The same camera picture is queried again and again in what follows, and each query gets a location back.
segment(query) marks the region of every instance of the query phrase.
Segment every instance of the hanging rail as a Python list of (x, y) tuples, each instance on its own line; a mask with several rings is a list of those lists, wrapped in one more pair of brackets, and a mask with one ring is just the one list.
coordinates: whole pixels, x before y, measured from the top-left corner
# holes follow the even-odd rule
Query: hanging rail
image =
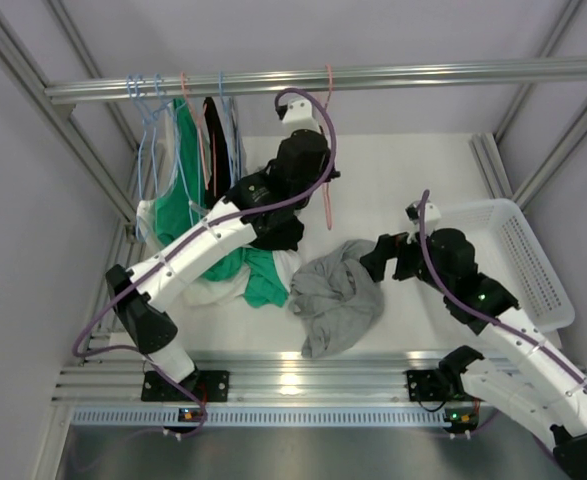
[[(275, 93), (282, 88), (296, 86), (308, 91), (326, 90), (326, 70), (290, 72), (230, 73), (224, 75), (224, 91), (228, 95)], [(362, 90), (374, 88), (440, 87), (447, 85), (479, 85), (504, 83), (587, 81), (587, 56), (564, 58), (533, 58), (463, 62), (440, 65), (405, 65), (383, 67), (347, 67), (333, 70), (335, 90)], [(192, 96), (217, 95), (219, 76), (188, 77)], [(180, 77), (165, 77), (162, 94), (179, 97), (182, 94)], [(153, 78), (139, 82), (139, 93), (146, 98), (156, 97)], [(128, 100), (126, 79), (83, 80), (53, 82), (45, 94), (55, 104)]]

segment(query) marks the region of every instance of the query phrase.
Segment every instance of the metal bar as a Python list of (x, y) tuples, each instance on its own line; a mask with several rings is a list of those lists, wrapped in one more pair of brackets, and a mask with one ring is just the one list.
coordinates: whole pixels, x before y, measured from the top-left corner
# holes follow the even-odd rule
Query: metal bar
[[(568, 31), (569, 26), (572, 25), (575, 18), (577, 18), (578, 10), (584, 3), (585, 0), (568, 0), (566, 2), (557, 22), (548, 33), (547, 37), (544, 39), (542, 47), (537, 52), (536, 57), (550, 57), (553, 55), (553, 53), (555, 53), (557, 47), (564, 38), (564, 35)], [(534, 87), (535, 85), (533, 84), (522, 85), (513, 97), (513, 100), (511, 100), (511, 105), (500, 121), (500, 125), (497, 127), (497, 131), (495, 132), (495, 142), (498, 145), (502, 139), (504, 139), (506, 132), (513, 124), (513, 121), (522, 109), (522, 105), (524, 105), (524, 102), (527, 101)]]
[(67, 150), (104, 192), (115, 211), (127, 221), (135, 218), (135, 208), (122, 192), (106, 164), (98, 156), (88, 138), (78, 129), (71, 117), (61, 118), (44, 94), (47, 83), (43, 74), (34, 66), (24, 46), (16, 39), (11, 27), (0, 14), (0, 66), (40, 113), (46, 124), (57, 134)]
[(50, 406), (44, 422), (44, 432), (37, 452), (31, 480), (53, 480), (66, 445), (67, 434), (73, 420), (71, 406)]
[[(411, 406), (406, 390), (407, 369), (435, 368), (448, 352), (365, 355), (346, 352), (339, 358), (308, 362), (299, 353), (215, 354), (193, 352), (203, 370), (229, 370), (229, 404), (250, 406)], [(499, 354), (488, 352), (498, 369), (517, 377)], [(55, 404), (141, 405), (143, 362), (88, 359), (83, 366), (65, 367), (53, 393)]]
[[(180, 406), (121, 405), (75, 409), (73, 425), (101, 427), (184, 427)], [(445, 427), (445, 413), (418, 406), (371, 407), (231, 407), (207, 405), (206, 427)]]
[[(587, 56), (441, 65), (349, 67), (333, 70), (335, 90), (578, 80), (587, 80)], [(216, 95), (218, 93), (218, 75), (192, 76), (187, 79), (187, 82), (192, 96)], [(326, 90), (327, 84), (328, 76), (324, 69), (234, 73), (224, 77), (224, 90), (228, 95), (273, 93), (288, 86), (296, 86), (308, 91), (320, 91)], [(169, 97), (182, 95), (180, 78), (177, 76), (162, 79), (160, 85), (163, 95)], [(157, 97), (153, 79), (140, 81), (138, 87), (141, 96), (145, 98)], [(56, 104), (129, 99), (126, 79), (52, 83), (45, 93)]]
[(491, 196), (493, 198), (511, 197), (513, 191), (493, 135), (488, 133), (473, 135), (469, 141), (469, 146)]
[[(77, 55), (78, 60), (84, 67), (86, 74), (91, 78), (103, 77), (104, 75), (93, 59), (93, 56), (86, 46), (79, 29), (73, 22), (73, 19), (62, 3), (62, 0), (45, 0), (44, 3), (46, 3), (46, 5), (49, 7), (49, 10), (53, 15), (53, 19), (58, 24), (62, 34), (68, 40), (71, 48)], [(135, 138), (133, 130), (131, 130), (131, 127), (127, 123), (122, 110), (120, 110), (120, 107), (112, 103), (107, 103), (106, 108), (109, 112), (109, 115), (122, 133), (126, 143), (128, 143), (132, 150), (136, 150), (138, 145), (137, 139)]]
[(566, 130), (558, 144), (553, 148), (542, 165), (527, 178), (513, 195), (513, 201), (526, 210), (542, 189), (571, 158), (575, 149), (587, 137), (587, 99), (576, 120)]

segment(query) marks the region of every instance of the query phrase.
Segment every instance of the black mounting bracket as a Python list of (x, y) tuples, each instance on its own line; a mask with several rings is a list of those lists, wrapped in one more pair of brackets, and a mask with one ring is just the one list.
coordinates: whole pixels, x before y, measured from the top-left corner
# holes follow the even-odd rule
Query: black mounting bracket
[[(200, 370), (195, 386), (189, 390), (204, 403), (225, 403), (229, 394), (229, 378), (226, 370)], [(183, 402), (188, 401), (183, 393), (167, 383), (160, 375), (150, 370), (144, 374), (142, 385), (143, 402)]]
[(406, 385), (411, 402), (443, 402), (448, 390), (442, 385), (437, 370), (407, 370)]

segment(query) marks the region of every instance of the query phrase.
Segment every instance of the metal floor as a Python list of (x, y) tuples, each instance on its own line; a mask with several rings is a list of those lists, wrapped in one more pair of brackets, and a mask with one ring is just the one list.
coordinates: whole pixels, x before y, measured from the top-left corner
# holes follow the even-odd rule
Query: metal floor
[[(502, 415), (470, 441), (441, 438), (437, 429), (221, 427), (179, 443), (161, 433), (120, 443), (133, 431), (73, 427), (76, 466), (67, 445), (58, 480), (566, 478)], [(95, 468), (77, 473), (105, 453)]]

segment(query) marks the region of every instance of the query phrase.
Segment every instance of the white plastic clip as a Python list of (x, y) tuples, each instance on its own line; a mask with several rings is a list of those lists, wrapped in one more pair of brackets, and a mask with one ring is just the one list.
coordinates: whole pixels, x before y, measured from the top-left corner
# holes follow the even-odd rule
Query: white plastic clip
[(536, 353), (540, 348), (542, 348), (544, 345), (546, 345), (546, 342), (548, 341), (548, 339), (546, 337), (542, 338), (542, 340), (538, 343), (535, 344), (535, 346), (529, 351), (529, 353), (527, 353), (522, 360), (520, 360), (518, 362), (518, 364), (516, 365), (516, 367), (520, 367), (524, 362), (526, 362), (534, 353)]
[(216, 242), (220, 242), (220, 238), (222, 238), (222, 234), (221, 233), (215, 233), (213, 231), (213, 227), (211, 227), (211, 225), (209, 224), (209, 221), (206, 217), (203, 217), (202, 220), (200, 220), (200, 222), (202, 222), (202, 226), (204, 228), (206, 228), (206, 231), (209, 232), (211, 235), (213, 235), (213, 238), (215, 238)]
[(564, 393), (564, 395), (566, 395), (567, 397), (572, 397), (574, 393), (576, 393), (578, 390), (583, 389), (586, 386), (587, 386), (587, 377), (584, 377), (580, 383), (575, 385), (572, 389), (567, 390), (566, 393)]
[(164, 255), (162, 255), (162, 252), (158, 252), (158, 256), (160, 257), (160, 263), (163, 264), (169, 272), (171, 272), (171, 275), (175, 275), (175, 277), (179, 279), (180, 278), (179, 275), (173, 269), (173, 267), (171, 266), (169, 261), (166, 259), (166, 257)]

